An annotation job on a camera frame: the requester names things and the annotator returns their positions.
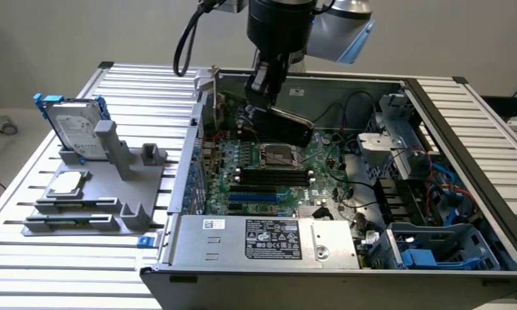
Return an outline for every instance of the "robotic arm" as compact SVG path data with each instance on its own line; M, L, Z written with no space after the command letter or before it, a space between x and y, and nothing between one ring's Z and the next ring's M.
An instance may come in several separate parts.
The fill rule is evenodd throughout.
M254 72L245 85L249 105L244 118L258 133L282 137L282 142L301 147L309 143L313 123L274 106L289 66L300 62L304 55L353 63L375 25L368 0L330 0L320 10L316 3L317 0L202 0L197 10L197 13L209 13L213 9L238 13L249 5L248 37L258 53ZM196 14L194 25L190 21L174 56L178 76L189 65L200 16L196 18ZM181 50L190 33L186 63L180 74Z

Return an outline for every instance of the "black chassis edge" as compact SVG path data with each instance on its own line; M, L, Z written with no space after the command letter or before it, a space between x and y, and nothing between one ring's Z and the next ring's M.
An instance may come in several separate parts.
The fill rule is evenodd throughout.
M249 70L221 70L221 74L252 74ZM452 127L448 125L443 114L440 113L437 107L424 89L420 86L420 83L416 79L409 77L371 77L371 76L345 76L340 74L320 74L320 73L290 73L289 77L310 77L310 78L336 78L336 79L369 79L372 81L385 80L395 82L404 82L404 88L411 90L413 93L417 103L421 109L425 112L428 121L432 123L433 128L440 136L441 142L445 144L451 155L453 156L457 164L460 165L465 177L468 178L475 191L481 197L481 200L495 216L495 220L507 235L512 246L517 250L517 216L508 207L507 202L504 201L500 193L497 192L495 186L492 185L488 177L485 176L477 162L475 161L472 155L465 149L463 142L456 136Z

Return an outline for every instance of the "motherboard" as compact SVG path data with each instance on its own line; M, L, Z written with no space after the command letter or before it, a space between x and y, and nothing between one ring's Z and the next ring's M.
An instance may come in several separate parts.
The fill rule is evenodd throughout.
M332 134L314 132L302 149L262 143L257 136L254 141L242 141L229 132L210 137L204 144L205 213L309 217L325 207L333 216L345 218L349 210L340 202L349 185L330 176L348 180L345 151L333 139Z

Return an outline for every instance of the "white wall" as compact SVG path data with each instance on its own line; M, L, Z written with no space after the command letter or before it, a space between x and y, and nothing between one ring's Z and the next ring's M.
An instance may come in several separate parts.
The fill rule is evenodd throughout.
M484 94L517 86L517 0L372 0L377 27L357 63L310 70L465 76ZM102 60L170 63L193 0L0 0L0 107L73 96ZM198 27L193 64L248 67L245 14Z

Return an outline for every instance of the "barcode sticker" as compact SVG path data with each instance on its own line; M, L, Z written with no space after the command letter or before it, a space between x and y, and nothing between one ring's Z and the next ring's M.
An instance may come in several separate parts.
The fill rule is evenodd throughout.
M204 229L224 229L225 220L204 220Z

